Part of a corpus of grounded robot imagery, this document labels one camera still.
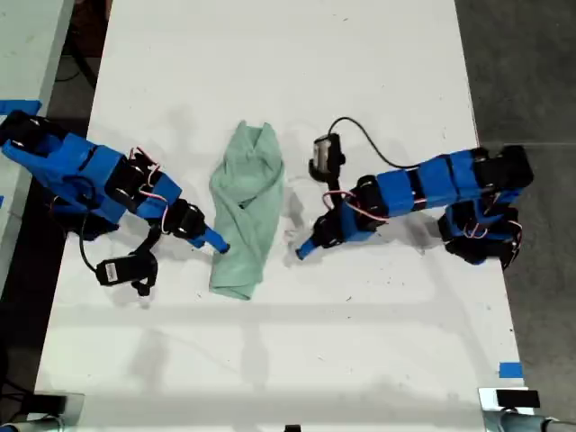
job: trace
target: green towel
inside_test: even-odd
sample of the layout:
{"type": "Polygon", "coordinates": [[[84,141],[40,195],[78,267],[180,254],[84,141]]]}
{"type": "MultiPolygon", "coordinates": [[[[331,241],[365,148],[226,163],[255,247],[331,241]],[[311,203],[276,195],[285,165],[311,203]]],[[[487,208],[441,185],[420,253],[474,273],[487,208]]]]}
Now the green towel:
{"type": "Polygon", "coordinates": [[[250,300],[262,282],[280,219],[283,178],[284,162],[272,126],[251,128],[241,121],[210,179],[214,228],[230,244],[228,253],[214,256],[213,293],[250,300]]]}

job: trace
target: white tabletop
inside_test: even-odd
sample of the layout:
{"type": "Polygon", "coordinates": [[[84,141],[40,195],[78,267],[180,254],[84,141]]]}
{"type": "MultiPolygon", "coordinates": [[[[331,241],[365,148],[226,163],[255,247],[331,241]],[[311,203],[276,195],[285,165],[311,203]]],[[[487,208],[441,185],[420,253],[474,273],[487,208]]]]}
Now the white tabletop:
{"type": "MultiPolygon", "coordinates": [[[[0,99],[43,102],[46,114],[74,0],[0,0],[0,99]]],[[[30,174],[0,152],[0,293],[18,232],[30,174]]]]}
{"type": "MultiPolygon", "coordinates": [[[[270,122],[286,206],[250,302],[208,293],[208,248],[164,238],[142,308],[130,286],[98,285],[71,236],[37,389],[86,394],[80,430],[483,430],[477,388],[521,383],[498,378],[518,360],[500,263],[446,253],[424,229],[441,211],[293,259],[325,211],[312,142],[340,115],[398,163],[477,145],[453,0],[116,0],[90,138],[145,148],[213,221],[231,133],[270,122]]],[[[389,169],[338,131],[343,186],[389,169]]],[[[147,229],[129,215],[87,254],[124,255],[147,229]]]]}

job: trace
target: concrete floor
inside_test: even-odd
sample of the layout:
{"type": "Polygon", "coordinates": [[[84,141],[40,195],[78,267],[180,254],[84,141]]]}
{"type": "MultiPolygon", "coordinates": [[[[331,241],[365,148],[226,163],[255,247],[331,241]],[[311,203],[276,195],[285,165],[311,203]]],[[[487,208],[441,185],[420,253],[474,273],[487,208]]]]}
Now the concrete floor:
{"type": "MultiPolygon", "coordinates": [[[[518,203],[523,248],[505,273],[526,382],[546,415],[576,419],[576,2],[456,4],[481,143],[525,144],[535,171],[518,203]]],[[[75,72],[63,58],[58,76],[75,72]]],[[[49,116],[86,126],[92,97],[82,76],[58,83],[49,116]]]]}

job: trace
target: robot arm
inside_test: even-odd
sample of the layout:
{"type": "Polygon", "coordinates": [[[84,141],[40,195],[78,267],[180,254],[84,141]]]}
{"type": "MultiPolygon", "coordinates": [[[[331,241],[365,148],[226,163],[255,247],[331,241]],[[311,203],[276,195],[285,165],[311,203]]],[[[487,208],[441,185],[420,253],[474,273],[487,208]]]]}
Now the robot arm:
{"type": "MultiPolygon", "coordinates": [[[[229,245],[206,225],[200,209],[180,198],[181,188],[141,149],[125,157],[33,115],[39,103],[37,108],[31,101],[10,106],[28,112],[11,111],[0,125],[2,152],[56,196],[54,215],[66,230],[79,235],[83,259],[101,284],[132,282],[141,295],[148,295],[158,268],[150,249],[162,233],[172,233],[196,248],[207,242],[220,253],[228,251],[229,245]],[[84,239],[117,230],[126,210],[147,221],[151,227],[147,239],[129,256],[94,268],[84,254],[84,239]]],[[[0,106],[0,113],[5,108],[0,106]]]]}
{"type": "Polygon", "coordinates": [[[317,219],[312,236],[296,251],[300,259],[318,247],[366,240],[389,218],[444,206],[438,224],[449,252],[473,264],[500,257],[504,266],[518,253],[521,226],[518,212],[509,205],[533,180],[520,146],[506,147],[496,157],[475,148],[415,166],[392,164],[401,169],[363,176],[345,193],[338,186],[344,162],[336,133],[314,142],[310,175],[328,183],[333,207],[317,219]]]}

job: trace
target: blue tape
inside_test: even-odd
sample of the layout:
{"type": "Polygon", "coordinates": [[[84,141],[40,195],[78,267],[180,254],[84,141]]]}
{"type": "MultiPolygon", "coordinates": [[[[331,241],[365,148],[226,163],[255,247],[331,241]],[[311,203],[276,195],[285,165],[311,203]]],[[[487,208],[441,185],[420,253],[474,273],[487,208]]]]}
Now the blue tape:
{"type": "Polygon", "coordinates": [[[518,362],[500,363],[500,378],[524,378],[522,364],[518,362]]]}
{"type": "Polygon", "coordinates": [[[20,110],[29,115],[36,115],[42,103],[40,101],[6,101],[0,100],[0,115],[8,115],[12,111],[20,110]]]}

